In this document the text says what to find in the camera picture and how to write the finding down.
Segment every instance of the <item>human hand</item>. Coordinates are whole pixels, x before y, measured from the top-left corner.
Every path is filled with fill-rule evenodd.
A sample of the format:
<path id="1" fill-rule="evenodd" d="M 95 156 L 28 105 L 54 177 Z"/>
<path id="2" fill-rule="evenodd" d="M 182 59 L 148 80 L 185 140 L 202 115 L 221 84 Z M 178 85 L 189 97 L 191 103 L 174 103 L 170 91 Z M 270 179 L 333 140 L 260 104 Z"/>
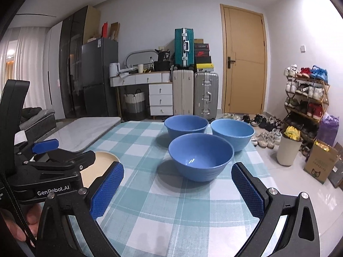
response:
<path id="1" fill-rule="evenodd" d="M 1 210 L 0 214 L 2 214 L 8 229 L 10 230 L 13 237 L 19 241 L 26 241 L 26 235 L 23 230 L 16 224 L 16 222 L 11 218 L 9 212 L 6 210 Z M 32 234 L 36 237 L 38 233 L 38 225 L 39 219 L 42 214 L 42 209 L 39 204 L 35 204 L 32 206 L 31 209 L 26 214 L 26 220 L 29 224 L 29 228 Z"/>

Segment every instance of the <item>tablecloth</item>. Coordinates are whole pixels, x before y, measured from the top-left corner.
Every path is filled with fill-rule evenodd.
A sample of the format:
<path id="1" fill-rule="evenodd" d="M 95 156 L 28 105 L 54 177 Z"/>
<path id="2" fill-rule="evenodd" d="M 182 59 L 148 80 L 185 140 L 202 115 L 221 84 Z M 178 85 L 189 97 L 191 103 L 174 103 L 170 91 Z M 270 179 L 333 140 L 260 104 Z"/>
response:
<path id="1" fill-rule="evenodd" d="M 206 133 L 212 134 L 210 126 Z M 176 170 L 169 143 L 163 123 L 130 121 L 88 148 L 115 154 L 125 169 L 104 216 L 97 219 L 101 229 L 123 257 L 234 256 L 259 220 L 231 179 L 232 164 L 242 162 L 266 187 L 276 187 L 260 155 L 249 143 L 217 179 L 196 183 Z M 84 253 L 92 256 L 75 219 L 72 225 Z M 264 256 L 272 252 L 281 229 Z"/>

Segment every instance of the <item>white drawer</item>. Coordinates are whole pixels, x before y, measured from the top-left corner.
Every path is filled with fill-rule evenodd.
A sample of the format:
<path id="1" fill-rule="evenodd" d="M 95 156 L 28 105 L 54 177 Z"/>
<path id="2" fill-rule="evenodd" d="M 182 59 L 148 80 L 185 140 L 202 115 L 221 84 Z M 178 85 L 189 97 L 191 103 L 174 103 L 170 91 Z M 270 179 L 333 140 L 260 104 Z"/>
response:
<path id="1" fill-rule="evenodd" d="M 170 81 L 170 73 L 162 73 L 162 82 L 166 83 Z"/>
<path id="2" fill-rule="evenodd" d="M 161 73 L 136 74 L 136 84 L 161 83 Z"/>
<path id="3" fill-rule="evenodd" d="M 173 94 L 173 83 L 170 84 L 150 84 L 149 95 Z"/>
<path id="4" fill-rule="evenodd" d="M 150 115 L 152 116 L 172 116 L 172 106 L 150 106 Z"/>
<path id="5" fill-rule="evenodd" d="M 133 75 L 128 75 L 124 78 L 121 78 L 119 76 L 110 78 L 111 87 L 135 85 L 135 84 L 136 84 L 136 80 L 135 80 L 135 76 L 133 76 Z"/>
<path id="6" fill-rule="evenodd" d="M 149 96 L 149 101 L 151 106 L 155 105 L 173 105 L 173 95 L 172 94 L 161 94 Z"/>

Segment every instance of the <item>wooden door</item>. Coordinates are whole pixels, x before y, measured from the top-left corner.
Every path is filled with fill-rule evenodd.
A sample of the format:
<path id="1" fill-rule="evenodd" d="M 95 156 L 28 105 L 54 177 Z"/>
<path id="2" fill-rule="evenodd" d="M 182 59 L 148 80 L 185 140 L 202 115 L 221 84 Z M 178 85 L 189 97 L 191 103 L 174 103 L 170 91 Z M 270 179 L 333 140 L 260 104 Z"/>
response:
<path id="1" fill-rule="evenodd" d="M 224 18 L 224 112 L 260 113 L 265 97 L 266 65 L 263 16 L 238 8 L 224 7 Z"/>

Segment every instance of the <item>blue textured pad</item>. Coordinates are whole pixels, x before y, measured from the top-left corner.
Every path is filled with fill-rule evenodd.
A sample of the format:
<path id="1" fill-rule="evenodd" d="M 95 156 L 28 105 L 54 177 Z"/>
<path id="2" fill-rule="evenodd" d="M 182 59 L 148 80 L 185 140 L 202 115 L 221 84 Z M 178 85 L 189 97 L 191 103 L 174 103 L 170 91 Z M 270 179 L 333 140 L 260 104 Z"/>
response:
<path id="1" fill-rule="evenodd" d="M 50 139 L 42 142 L 37 142 L 32 146 L 32 152 L 36 154 L 46 153 L 56 150 L 59 146 L 57 139 Z"/>
<path id="2" fill-rule="evenodd" d="M 90 215 L 94 220 L 104 215 L 123 178 L 124 167 L 118 162 L 92 197 Z"/>
<path id="3" fill-rule="evenodd" d="M 232 166 L 231 177 L 251 214 L 262 219 L 265 215 L 263 198 L 237 164 Z"/>

